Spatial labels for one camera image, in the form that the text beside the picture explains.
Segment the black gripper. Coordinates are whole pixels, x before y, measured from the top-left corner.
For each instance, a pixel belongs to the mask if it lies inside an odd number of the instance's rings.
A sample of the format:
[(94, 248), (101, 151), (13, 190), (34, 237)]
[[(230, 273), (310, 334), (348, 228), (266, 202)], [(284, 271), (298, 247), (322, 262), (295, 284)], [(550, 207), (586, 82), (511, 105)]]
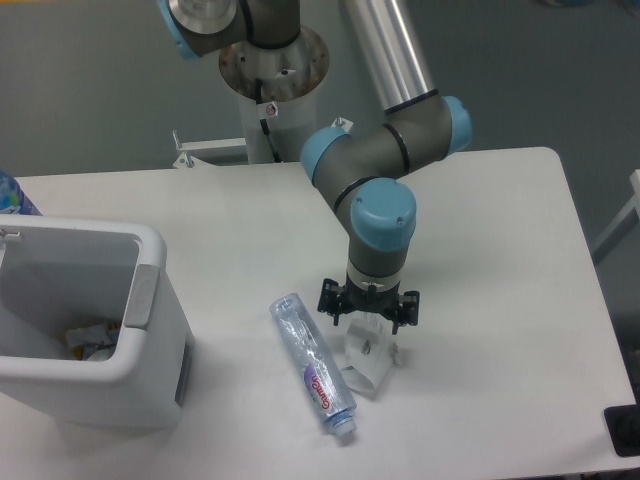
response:
[(420, 292), (398, 294), (399, 285), (380, 291), (377, 287), (358, 287), (350, 279), (345, 286), (325, 278), (322, 282), (317, 311), (332, 318), (338, 326), (340, 317), (355, 311), (377, 313), (392, 323), (392, 334), (401, 327), (417, 326), (419, 322)]

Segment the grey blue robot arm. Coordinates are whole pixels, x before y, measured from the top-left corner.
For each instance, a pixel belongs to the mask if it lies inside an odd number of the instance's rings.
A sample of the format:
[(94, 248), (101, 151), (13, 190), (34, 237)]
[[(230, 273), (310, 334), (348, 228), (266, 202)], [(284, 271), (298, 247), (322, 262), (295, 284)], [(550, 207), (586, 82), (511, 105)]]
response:
[(462, 102), (436, 88), (405, 3), (343, 3), (385, 116), (359, 137), (316, 123), (330, 56), (302, 23), (298, 2), (162, 1), (158, 9), (182, 57), (218, 54), (239, 101), (249, 162), (299, 162), (348, 234), (346, 278), (324, 280), (319, 310), (416, 325), (420, 295), (400, 282), (417, 208), (401, 180), (463, 150), (472, 126)]

